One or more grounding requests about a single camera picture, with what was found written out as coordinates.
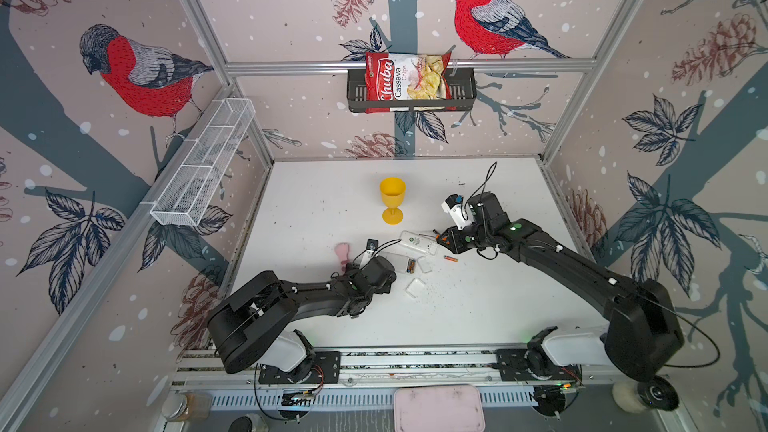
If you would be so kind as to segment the white battery cover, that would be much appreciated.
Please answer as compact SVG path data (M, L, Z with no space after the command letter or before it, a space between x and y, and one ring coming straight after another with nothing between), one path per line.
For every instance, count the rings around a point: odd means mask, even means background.
M405 293L409 297L411 297L413 299L417 299L417 298L421 297L425 293L426 288L427 288L427 286L426 286L425 282L423 282L419 278L414 278L414 279L411 280L411 282L405 288Z

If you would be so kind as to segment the small remote battery cover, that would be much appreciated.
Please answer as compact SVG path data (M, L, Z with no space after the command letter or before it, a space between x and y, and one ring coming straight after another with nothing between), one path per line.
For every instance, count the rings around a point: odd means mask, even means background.
M417 265L424 274L429 274L434 270L433 260L428 256L419 257L417 259Z

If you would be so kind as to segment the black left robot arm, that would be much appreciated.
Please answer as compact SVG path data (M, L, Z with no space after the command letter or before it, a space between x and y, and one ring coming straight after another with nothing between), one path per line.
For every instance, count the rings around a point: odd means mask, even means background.
M225 371L235 374L261 359L288 324L317 316L355 318L376 295L388 294L396 278L383 257L326 282L294 283L266 270L219 303L206 328Z

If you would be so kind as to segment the white air conditioner remote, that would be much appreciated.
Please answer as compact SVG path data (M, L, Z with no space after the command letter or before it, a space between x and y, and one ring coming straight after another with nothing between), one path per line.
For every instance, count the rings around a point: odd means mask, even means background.
M400 234L399 244L421 255L435 256L438 251L438 244L435 238L424 233L403 231Z

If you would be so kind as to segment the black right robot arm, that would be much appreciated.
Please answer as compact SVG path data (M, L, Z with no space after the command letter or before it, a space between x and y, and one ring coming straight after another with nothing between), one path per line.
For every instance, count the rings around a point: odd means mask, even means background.
M497 197L484 192L469 200L450 195L443 203L454 225L437 238L453 254L486 248L537 269L579 296L608 321L598 335L607 359L620 372L648 382L684 343L667 289L653 279L638 282L562 246L527 219L511 220Z

